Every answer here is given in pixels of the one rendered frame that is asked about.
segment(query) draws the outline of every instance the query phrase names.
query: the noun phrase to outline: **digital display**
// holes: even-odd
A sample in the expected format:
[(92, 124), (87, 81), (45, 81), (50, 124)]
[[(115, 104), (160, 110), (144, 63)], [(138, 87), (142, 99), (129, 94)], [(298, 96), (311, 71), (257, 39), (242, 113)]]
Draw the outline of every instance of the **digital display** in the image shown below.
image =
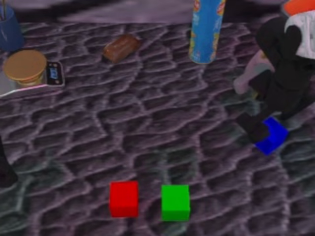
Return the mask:
[(54, 80), (58, 79), (57, 68), (50, 68), (50, 78), (52, 78)]

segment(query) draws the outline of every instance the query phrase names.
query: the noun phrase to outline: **chips can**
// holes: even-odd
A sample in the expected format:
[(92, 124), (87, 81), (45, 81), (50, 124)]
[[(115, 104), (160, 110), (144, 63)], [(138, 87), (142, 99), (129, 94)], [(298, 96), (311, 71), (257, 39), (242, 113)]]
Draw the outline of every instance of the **chips can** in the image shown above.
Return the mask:
[(226, 0), (194, 0), (189, 57), (195, 63), (215, 60)]

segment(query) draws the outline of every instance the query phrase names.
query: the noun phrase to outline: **green cube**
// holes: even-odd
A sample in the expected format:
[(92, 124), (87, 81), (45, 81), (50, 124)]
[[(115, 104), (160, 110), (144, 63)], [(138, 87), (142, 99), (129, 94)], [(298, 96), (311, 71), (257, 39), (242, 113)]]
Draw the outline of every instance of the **green cube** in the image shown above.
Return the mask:
[(189, 221), (188, 185), (162, 185), (162, 220)]

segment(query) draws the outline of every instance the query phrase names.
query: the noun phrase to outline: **cube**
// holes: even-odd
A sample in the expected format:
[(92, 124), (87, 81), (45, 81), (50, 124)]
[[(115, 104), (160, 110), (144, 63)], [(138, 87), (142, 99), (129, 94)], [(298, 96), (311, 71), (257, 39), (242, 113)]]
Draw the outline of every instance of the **cube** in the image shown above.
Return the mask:
[(190, 196), (188, 185), (162, 186), (162, 220), (188, 221), (190, 216)]
[(269, 155), (285, 142), (289, 132), (272, 117), (267, 118), (264, 124), (268, 126), (270, 134), (265, 140), (256, 143), (255, 146), (265, 155)]
[(138, 217), (138, 182), (112, 182), (109, 208), (113, 218)]

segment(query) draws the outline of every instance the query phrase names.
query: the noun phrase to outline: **red cube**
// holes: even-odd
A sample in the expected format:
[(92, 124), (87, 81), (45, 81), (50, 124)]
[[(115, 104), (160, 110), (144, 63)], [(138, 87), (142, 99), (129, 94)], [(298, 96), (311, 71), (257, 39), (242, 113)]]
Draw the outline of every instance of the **red cube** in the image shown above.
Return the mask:
[(138, 217), (138, 182), (122, 181), (110, 184), (109, 208), (112, 217)]

